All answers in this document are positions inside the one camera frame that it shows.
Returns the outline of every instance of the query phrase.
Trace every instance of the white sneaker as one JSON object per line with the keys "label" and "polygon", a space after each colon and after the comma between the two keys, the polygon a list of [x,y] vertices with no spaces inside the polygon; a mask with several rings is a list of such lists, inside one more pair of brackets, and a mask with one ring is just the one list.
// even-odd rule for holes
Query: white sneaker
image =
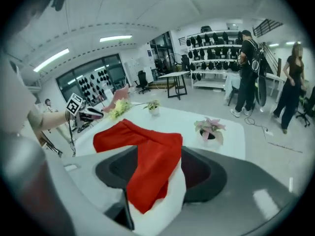
{"label": "white sneaker", "polygon": [[251,111],[247,111],[245,107],[243,107],[242,110],[243,110],[243,112],[244,112],[244,114],[246,116],[250,116],[251,115]]}
{"label": "white sneaker", "polygon": [[235,108],[232,108],[231,110],[230,110],[230,112],[231,112],[231,114],[233,114],[235,117],[240,117],[241,116],[241,112],[237,112],[236,110],[235,110]]}

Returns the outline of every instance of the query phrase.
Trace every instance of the red cloth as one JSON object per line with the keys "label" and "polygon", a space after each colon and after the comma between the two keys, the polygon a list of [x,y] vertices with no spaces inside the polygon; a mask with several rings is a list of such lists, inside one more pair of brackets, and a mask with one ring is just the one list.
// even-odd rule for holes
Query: red cloth
{"label": "red cloth", "polygon": [[168,178],[181,158],[180,134],[147,130],[127,119],[94,136],[97,152],[138,146],[138,166],[127,185],[128,200],[141,213],[151,209],[157,199],[165,198]]}

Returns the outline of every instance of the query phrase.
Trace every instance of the hand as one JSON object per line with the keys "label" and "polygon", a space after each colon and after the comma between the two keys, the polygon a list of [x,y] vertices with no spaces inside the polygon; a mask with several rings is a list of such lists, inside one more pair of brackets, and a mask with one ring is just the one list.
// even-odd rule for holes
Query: hand
{"label": "hand", "polygon": [[295,86],[295,82],[293,79],[290,79],[290,84],[291,84],[291,86]]}

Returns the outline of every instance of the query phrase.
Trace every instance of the long hair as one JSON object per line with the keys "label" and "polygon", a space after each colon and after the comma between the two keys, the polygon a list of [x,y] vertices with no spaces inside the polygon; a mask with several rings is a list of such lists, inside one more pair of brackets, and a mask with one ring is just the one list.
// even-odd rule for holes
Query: long hair
{"label": "long hair", "polygon": [[302,61],[302,56],[298,56],[299,54],[297,53],[299,48],[302,48],[301,44],[299,44],[298,42],[295,42],[293,47],[292,47],[292,54],[291,54],[292,55],[292,60],[293,60],[293,62],[295,62],[295,59],[298,57],[299,60],[301,61],[302,67],[304,68],[304,63]]}

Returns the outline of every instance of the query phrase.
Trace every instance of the woman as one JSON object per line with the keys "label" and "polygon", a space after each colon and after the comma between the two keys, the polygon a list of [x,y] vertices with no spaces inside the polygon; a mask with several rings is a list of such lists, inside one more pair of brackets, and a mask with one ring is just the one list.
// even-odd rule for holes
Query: woman
{"label": "woman", "polygon": [[304,87],[304,64],[302,62],[303,48],[299,43],[294,43],[292,55],[287,58],[283,71],[287,76],[287,80],[283,86],[282,94],[274,116],[278,118],[282,109],[285,107],[282,115],[281,128],[283,133],[287,133],[287,127],[295,113],[299,104],[299,96],[301,89]]}

